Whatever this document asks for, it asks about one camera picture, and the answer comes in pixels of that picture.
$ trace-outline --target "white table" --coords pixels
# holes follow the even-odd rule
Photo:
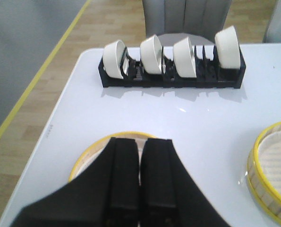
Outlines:
[[[232,227],[276,227],[251,197],[247,156],[258,134],[281,121],[281,44],[241,45],[241,89],[103,88],[102,49],[83,52],[1,217],[66,184],[93,142],[119,131],[173,139],[186,169]],[[206,49],[212,57],[212,46]],[[129,48],[139,59],[139,49]],[[165,54],[172,57],[171,48]]]

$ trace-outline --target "white cup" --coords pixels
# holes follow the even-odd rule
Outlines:
[[[215,35],[219,62],[224,69],[240,69],[240,52],[237,33],[230,26]]]
[[[104,70],[109,77],[115,79],[123,79],[120,71],[120,62],[126,46],[122,40],[117,40],[105,46],[102,54]],[[124,56],[123,71],[127,75],[129,61],[127,56]]]
[[[179,76],[196,78],[195,56],[189,37],[174,44],[173,56]]]
[[[156,35],[140,44],[140,58],[145,71],[150,74],[162,74],[165,65],[162,64],[162,45]]]

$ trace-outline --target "gray chair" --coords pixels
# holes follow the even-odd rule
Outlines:
[[[266,29],[264,43],[281,43],[281,0],[278,0]]]
[[[189,36],[193,45],[213,44],[231,0],[142,0],[146,37],[158,35],[163,46]]]

